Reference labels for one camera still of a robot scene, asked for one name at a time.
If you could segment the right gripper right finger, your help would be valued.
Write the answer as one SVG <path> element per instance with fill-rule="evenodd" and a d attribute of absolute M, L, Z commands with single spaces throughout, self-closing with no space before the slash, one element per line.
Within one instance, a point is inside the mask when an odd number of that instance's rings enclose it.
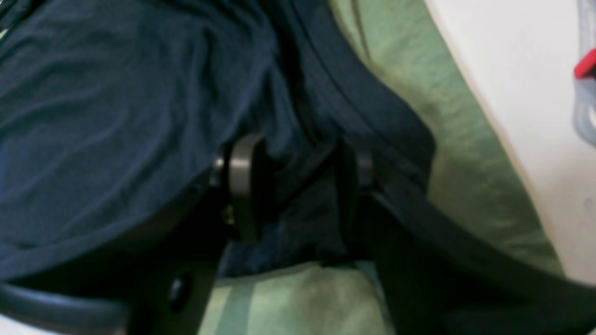
<path fill-rule="evenodd" d="M 372 259 L 399 335 L 587 335 L 595 288 L 524 265 L 430 205 L 359 138 L 336 151 L 343 238 Z"/>

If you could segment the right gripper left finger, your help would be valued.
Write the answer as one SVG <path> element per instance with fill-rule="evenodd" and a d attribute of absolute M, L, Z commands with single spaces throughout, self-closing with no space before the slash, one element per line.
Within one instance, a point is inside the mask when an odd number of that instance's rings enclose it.
<path fill-rule="evenodd" d="M 196 335 L 228 240 L 274 219 L 266 139 L 226 144 L 155 216 L 96 250 L 1 284 L 1 313 L 67 335 Z"/>

